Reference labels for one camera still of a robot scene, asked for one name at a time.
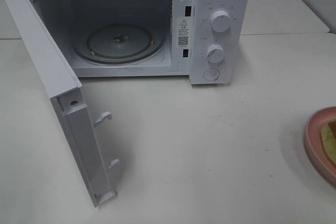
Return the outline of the round door release button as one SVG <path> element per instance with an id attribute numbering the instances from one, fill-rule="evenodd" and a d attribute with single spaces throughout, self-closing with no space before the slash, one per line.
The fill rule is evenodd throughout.
<path id="1" fill-rule="evenodd" d="M 219 77 L 219 70 L 215 68 L 210 68 L 207 69 L 204 73 L 203 76 L 206 80 L 208 81 L 215 81 Z"/>

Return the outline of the white timer knob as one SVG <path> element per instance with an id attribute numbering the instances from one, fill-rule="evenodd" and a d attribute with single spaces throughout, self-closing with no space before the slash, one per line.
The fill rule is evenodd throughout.
<path id="1" fill-rule="evenodd" d="M 220 63 L 225 59 L 225 51 L 219 44 L 212 44 L 206 49 L 207 60 L 210 63 Z"/>

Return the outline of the white microwave door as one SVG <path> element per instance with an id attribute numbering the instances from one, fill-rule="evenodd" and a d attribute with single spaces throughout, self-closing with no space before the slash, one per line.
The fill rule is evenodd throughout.
<path id="1" fill-rule="evenodd" d="M 5 0 L 23 43 L 50 98 L 64 135 L 94 206 L 117 195 L 110 180 L 120 161 L 105 164 L 95 134 L 102 113 L 92 121 L 85 103 L 82 84 L 32 5 L 32 0 Z"/>

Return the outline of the pink round plate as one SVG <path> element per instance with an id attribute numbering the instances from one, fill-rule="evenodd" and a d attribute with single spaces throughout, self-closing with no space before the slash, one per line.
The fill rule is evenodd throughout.
<path id="1" fill-rule="evenodd" d="M 335 187 L 335 164 L 324 151 L 321 130 L 332 119 L 335 119 L 335 107 L 330 106 L 313 113 L 304 131 L 304 144 L 307 157 L 317 170 L 332 186 Z"/>

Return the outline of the white bread sandwich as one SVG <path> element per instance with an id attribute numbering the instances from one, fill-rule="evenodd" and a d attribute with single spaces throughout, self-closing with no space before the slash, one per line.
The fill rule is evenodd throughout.
<path id="1" fill-rule="evenodd" d="M 321 140 L 328 160 L 335 166 L 335 119 L 328 121 L 321 128 Z"/>

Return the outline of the glass microwave turntable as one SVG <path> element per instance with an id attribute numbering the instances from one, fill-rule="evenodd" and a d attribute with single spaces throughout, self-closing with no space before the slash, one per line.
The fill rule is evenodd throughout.
<path id="1" fill-rule="evenodd" d="M 136 24 L 114 23 L 81 32 L 72 46 L 78 56 L 90 62 L 121 65 L 154 55 L 165 40 L 165 32 Z"/>

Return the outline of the white warning label sticker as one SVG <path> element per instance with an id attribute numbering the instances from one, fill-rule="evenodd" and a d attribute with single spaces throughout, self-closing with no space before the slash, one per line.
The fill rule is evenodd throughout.
<path id="1" fill-rule="evenodd" d="M 188 48 L 192 28 L 191 17 L 178 17 L 176 19 L 176 46 L 177 48 Z"/>

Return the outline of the white microwave oven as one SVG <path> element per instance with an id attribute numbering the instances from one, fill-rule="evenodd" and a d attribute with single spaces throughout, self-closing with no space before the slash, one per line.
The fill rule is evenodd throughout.
<path id="1" fill-rule="evenodd" d="M 77 78 L 187 76 L 192 84 L 229 83 L 248 0 L 32 0 L 36 12 L 68 61 Z M 227 10 L 231 26 L 223 33 L 212 30 L 210 16 Z M 176 19 L 191 17 L 188 48 L 176 46 Z M 132 63 L 103 65 L 78 56 L 73 41 L 81 32 L 126 23 L 165 32 L 166 40 L 154 55 Z M 220 63 L 207 60 L 206 49 L 219 44 L 225 51 Z M 203 73 L 219 70 L 215 81 Z"/>

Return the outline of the upper white power knob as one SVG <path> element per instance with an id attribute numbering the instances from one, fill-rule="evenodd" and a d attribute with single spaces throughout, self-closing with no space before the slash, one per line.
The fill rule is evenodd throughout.
<path id="1" fill-rule="evenodd" d="M 225 32 L 230 28 L 231 20 L 231 15 L 227 10 L 215 10 L 210 16 L 212 30 L 217 33 Z"/>

